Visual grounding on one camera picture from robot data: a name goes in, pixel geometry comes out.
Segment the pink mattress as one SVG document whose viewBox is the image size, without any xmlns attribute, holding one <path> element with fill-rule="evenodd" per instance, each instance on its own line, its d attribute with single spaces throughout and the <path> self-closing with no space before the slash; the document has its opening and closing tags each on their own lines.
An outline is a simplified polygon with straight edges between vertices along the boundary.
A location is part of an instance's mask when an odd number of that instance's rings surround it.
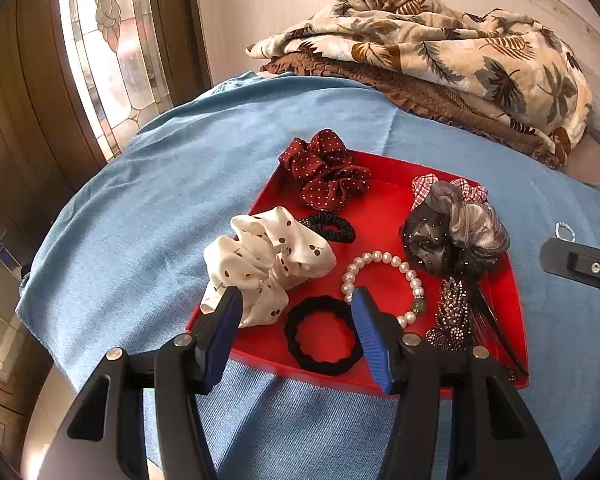
<svg viewBox="0 0 600 480">
<path fill-rule="evenodd" d="M 560 170 L 566 176 L 600 191 L 600 143 L 585 134 L 571 151 L 566 166 Z"/>
</svg>

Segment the floral beige blanket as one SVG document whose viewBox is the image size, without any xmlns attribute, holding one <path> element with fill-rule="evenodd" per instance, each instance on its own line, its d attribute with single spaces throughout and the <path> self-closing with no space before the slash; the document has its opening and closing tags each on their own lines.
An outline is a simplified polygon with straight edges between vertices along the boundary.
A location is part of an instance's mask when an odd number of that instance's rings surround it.
<svg viewBox="0 0 600 480">
<path fill-rule="evenodd" d="M 554 155 L 577 146 L 592 110 L 568 44 L 534 18 L 501 9 L 478 16 L 441 0 L 336 0 L 246 52 L 272 60 L 303 48 L 450 89 Z"/>
</svg>

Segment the light blue bed sheet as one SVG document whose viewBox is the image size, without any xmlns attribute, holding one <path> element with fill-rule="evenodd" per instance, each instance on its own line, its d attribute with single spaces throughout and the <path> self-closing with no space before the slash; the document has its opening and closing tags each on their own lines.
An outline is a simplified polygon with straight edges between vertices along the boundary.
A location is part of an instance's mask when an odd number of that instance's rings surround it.
<svg viewBox="0 0 600 480">
<path fill-rule="evenodd" d="M 539 249 L 557 222 L 600 248 L 600 192 L 347 79 L 248 73 L 146 125 L 59 214 L 23 286 L 21 321 L 74 388 L 112 347 L 160 347 L 206 287 L 204 248 L 249 209 L 290 141 L 324 128 L 349 148 L 488 189 L 524 307 L 522 397 L 574 478 L 600 446 L 600 292 L 543 272 Z"/>
</svg>

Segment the rhinestone leaf hair comb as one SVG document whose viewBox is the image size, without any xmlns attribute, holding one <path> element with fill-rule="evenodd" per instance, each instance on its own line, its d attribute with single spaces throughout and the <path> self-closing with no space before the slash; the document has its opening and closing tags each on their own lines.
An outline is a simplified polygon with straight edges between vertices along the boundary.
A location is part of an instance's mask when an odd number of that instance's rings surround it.
<svg viewBox="0 0 600 480">
<path fill-rule="evenodd" d="M 494 311 L 474 280 L 448 278 L 440 287 L 436 322 L 426 331 L 426 341 L 449 351 L 467 351 L 495 340 L 513 364 L 505 367 L 509 380 L 529 377 L 528 368 L 518 359 Z"/>
</svg>

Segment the stained glass window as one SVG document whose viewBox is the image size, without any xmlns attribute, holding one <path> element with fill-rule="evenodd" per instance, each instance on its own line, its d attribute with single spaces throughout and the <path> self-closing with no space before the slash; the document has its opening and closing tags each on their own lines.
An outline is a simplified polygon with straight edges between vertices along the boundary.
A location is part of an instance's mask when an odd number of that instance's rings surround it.
<svg viewBox="0 0 600 480">
<path fill-rule="evenodd" d="M 80 100 L 107 160 L 173 106 L 150 0 L 58 0 Z"/>
</svg>

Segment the red plaid scrunchie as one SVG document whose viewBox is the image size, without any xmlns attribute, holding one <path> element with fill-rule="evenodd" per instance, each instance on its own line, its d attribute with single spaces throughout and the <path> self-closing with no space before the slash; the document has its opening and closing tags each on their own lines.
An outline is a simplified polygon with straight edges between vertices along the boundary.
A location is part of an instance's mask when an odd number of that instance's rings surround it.
<svg viewBox="0 0 600 480">
<path fill-rule="evenodd" d="M 438 181 L 439 178 L 435 174 L 423 174 L 412 181 L 411 188 L 414 194 L 412 210 L 426 200 L 431 187 Z M 473 185 L 464 178 L 456 178 L 450 181 L 450 184 L 460 190 L 460 195 L 465 202 L 485 203 L 488 200 L 488 191 L 481 184 Z"/>
</svg>

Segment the brown ruffled blanket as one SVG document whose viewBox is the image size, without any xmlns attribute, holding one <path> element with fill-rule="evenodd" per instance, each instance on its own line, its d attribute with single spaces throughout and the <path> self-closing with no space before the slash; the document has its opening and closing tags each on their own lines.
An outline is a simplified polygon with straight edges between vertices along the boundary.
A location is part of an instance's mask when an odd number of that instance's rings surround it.
<svg viewBox="0 0 600 480">
<path fill-rule="evenodd" d="M 564 166 L 568 155 L 562 148 L 550 148 L 513 118 L 502 122 L 480 112 L 460 92 L 407 75 L 351 62 L 341 62 L 306 52 L 294 52 L 273 58 L 261 67 L 280 75 L 338 77 L 354 80 L 381 92 L 391 103 L 422 118 L 442 122 L 478 134 L 513 150 L 528 155 L 552 169 Z"/>
</svg>

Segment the red jewelry tray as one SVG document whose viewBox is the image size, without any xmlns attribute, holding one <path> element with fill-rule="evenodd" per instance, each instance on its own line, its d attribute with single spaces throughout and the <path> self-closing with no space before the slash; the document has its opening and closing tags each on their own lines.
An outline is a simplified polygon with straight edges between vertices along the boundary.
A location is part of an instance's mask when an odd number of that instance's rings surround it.
<svg viewBox="0 0 600 480">
<path fill-rule="evenodd" d="M 353 153 L 353 160 L 355 165 L 368 168 L 372 174 L 370 190 L 351 198 L 338 211 L 340 217 L 352 224 L 356 239 L 351 244 L 332 246 L 337 264 L 327 276 L 306 282 L 288 292 L 292 306 L 306 297 L 340 296 L 342 274 L 352 259 L 363 252 L 382 250 L 398 256 L 404 254 L 400 229 L 414 200 L 411 182 L 422 174 L 429 174 L 429 168 L 363 152 Z M 400 315 L 411 307 L 413 297 L 410 286 L 405 278 L 388 266 L 374 264 L 363 271 L 358 284 L 370 290 L 381 311 Z M 508 255 L 502 255 L 498 259 L 498 265 L 480 278 L 479 288 L 498 318 L 518 359 L 529 369 L 524 315 Z M 272 325 L 238 330 L 230 359 L 255 370 L 314 386 L 372 396 L 381 394 L 364 361 L 356 363 L 347 373 L 336 377 L 302 370 L 288 352 L 285 325 L 286 321 L 280 318 Z M 300 324 L 298 336 L 303 350 L 318 360 L 335 361 L 343 358 L 354 343 L 347 325 L 330 313 L 309 315 Z M 504 349 L 495 340 L 489 340 L 486 348 L 500 364 L 505 367 L 513 366 Z M 516 378 L 516 388 L 526 388 L 528 385 L 528 377 Z"/>
</svg>

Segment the grey organza scrunchie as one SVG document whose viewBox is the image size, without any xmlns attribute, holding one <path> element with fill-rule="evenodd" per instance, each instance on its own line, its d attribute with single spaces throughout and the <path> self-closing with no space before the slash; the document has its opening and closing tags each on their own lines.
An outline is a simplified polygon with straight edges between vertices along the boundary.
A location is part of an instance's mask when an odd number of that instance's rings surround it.
<svg viewBox="0 0 600 480">
<path fill-rule="evenodd" d="M 510 236 L 491 204 L 465 202 L 450 181 L 439 179 L 400 231 L 405 255 L 431 275 L 479 276 L 508 251 Z"/>
</svg>

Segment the silver rhinestone hair clip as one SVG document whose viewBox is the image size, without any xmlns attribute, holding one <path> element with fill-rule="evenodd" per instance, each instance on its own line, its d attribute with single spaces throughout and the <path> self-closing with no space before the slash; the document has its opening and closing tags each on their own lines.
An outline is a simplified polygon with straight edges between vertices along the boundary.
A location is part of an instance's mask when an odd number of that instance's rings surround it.
<svg viewBox="0 0 600 480">
<path fill-rule="evenodd" d="M 554 234 L 558 240 L 562 240 L 563 242 L 574 243 L 577 240 L 576 232 L 566 222 L 558 221 L 555 224 Z"/>
</svg>

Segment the white cherry print scrunchie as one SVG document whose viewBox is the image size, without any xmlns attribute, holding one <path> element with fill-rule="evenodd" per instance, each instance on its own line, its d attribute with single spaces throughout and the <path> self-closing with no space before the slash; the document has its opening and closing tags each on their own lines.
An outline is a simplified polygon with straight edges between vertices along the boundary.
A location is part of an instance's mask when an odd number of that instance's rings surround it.
<svg viewBox="0 0 600 480">
<path fill-rule="evenodd" d="M 288 290 L 334 270 L 329 242 L 283 206 L 230 219 L 233 237 L 222 235 L 204 248 L 209 283 L 199 305 L 212 313 L 224 292 L 242 293 L 241 328 L 275 323 L 289 302 Z"/>
</svg>

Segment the red polka dot scrunchie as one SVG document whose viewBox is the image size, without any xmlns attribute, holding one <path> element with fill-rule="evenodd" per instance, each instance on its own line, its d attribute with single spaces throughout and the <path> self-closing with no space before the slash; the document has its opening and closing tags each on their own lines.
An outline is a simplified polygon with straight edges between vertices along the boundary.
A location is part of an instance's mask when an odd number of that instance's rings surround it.
<svg viewBox="0 0 600 480">
<path fill-rule="evenodd" d="M 353 155 L 332 129 L 309 142 L 294 138 L 278 161 L 300 185 L 300 200 L 317 211 L 336 212 L 370 189 L 370 170 L 355 165 Z"/>
</svg>

